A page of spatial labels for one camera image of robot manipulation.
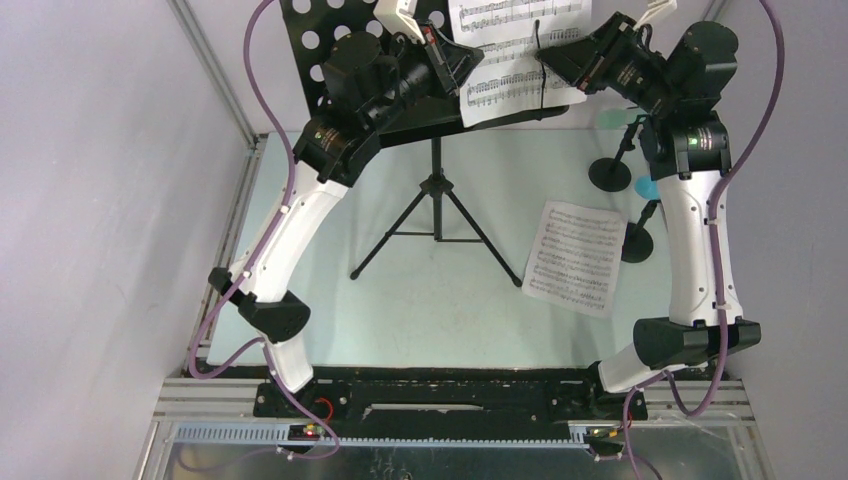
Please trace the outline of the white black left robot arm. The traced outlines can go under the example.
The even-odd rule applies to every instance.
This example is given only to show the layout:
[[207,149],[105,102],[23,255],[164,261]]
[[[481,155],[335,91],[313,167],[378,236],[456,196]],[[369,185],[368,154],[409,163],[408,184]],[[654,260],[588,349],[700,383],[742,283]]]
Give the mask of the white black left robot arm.
[[316,403],[303,331],[310,309],[289,288],[306,247],[381,150],[380,136],[427,97],[457,95],[483,61],[482,49],[455,43],[431,22],[421,38],[396,33],[387,43],[360,31],[332,46],[321,63],[324,102],[295,143],[286,186],[245,256],[208,277],[260,336],[277,402],[292,416]]

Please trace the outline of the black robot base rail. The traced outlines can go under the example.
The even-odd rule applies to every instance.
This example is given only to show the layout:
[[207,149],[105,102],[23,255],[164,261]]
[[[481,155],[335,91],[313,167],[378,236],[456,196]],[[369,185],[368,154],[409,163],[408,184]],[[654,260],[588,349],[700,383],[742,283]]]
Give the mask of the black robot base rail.
[[299,443],[318,417],[344,446],[580,444],[648,418],[643,394],[605,392],[593,368],[318,367],[292,400],[261,383],[253,415],[293,421]]

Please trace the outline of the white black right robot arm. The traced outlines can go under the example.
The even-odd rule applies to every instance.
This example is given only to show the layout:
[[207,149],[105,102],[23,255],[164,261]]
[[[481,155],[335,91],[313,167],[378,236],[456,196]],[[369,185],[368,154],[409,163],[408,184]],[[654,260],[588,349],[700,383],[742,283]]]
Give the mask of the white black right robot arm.
[[733,282],[726,186],[736,164],[716,111],[736,72],[737,49],[732,30],[700,21],[663,56],[649,48],[644,26],[616,13],[589,35],[536,54],[569,86],[585,94],[612,89],[643,111],[639,142],[669,241],[669,312],[638,320],[632,342],[596,364],[599,380],[581,392],[593,417],[610,416],[621,393],[662,372],[723,362],[761,341]]

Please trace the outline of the sheet music page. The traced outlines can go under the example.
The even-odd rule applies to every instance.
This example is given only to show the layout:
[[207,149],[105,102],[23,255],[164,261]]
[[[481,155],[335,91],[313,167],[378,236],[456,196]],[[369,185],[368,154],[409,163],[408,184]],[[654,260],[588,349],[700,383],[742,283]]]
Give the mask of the sheet music page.
[[459,93],[464,126],[586,101],[535,54],[582,38],[591,23],[591,1],[467,0],[448,6],[454,41],[484,54]]
[[548,200],[525,267],[522,292],[581,315],[609,318],[621,265],[622,214]]

